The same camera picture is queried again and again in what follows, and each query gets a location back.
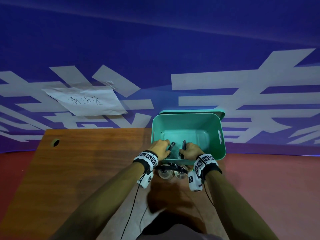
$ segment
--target green plastic bin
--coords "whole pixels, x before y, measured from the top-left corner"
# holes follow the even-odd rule
[[[226,155],[221,121],[214,113],[159,114],[152,122],[151,143],[159,139],[176,143],[170,157],[163,163],[194,164],[194,161],[180,159],[179,149],[183,140],[199,145],[215,160],[221,160]]]

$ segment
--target hand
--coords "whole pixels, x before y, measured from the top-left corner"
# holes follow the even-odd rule
[[[152,143],[152,145],[150,146],[150,148],[148,150],[157,154],[158,160],[162,161],[166,157],[168,157],[170,154],[169,150],[166,151],[166,148],[168,145],[170,145],[169,140],[158,140],[158,141],[155,141],[154,143]]]
[[[179,153],[181,153],[185,159],[189,160],[196,160],[199,155],[204,154],[201,148],[192,142],[186,144],[186,150],[179,149]]]

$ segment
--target white paper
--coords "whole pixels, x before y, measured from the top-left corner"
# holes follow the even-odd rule
[[[127,111],[110,86],[73,84],[72,88],[45,87],[42,89],[76,116],[122,115]]]

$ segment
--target person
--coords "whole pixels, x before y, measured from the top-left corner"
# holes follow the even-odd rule
[[[150,146],[147,152],[153,153],[161,161],[170,154],[170,151],[166,151],[168,145],[170,145],[169,140],[158,140]],[[204,154],[201,148],[193,143],[187,143],[186,150],[180,149],[179,152],[189,160],[196,160]],[[50,240],[96,239],[145,171],[143,163],[136,160],[121,170],[86,199],[51,236]],[[221,174],[221,170],[209,170],[204,179],[230,240],[278,239],[260,215]],[[143,233],[137,240],[221,239],[210,234],[198,233],[182,224],[176,224],[167,232],[158,235],[144,235]]]

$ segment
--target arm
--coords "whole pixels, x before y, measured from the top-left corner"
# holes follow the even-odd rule
[[[170,153],[166,151],[169,144],[169,140],[159,140],[148,150],[157,154],[161,161]],[[120,171],[86,199],[50,240],[96,239],[144,172],[145,167],[139,162],[134,162]]]
[[[187,143],[179,150],[186,159],[204,154],[198,145]],[[249,205],[227,179],[216,170],[205,175],[214,207],[230,240],[278,240],[261,216]]]

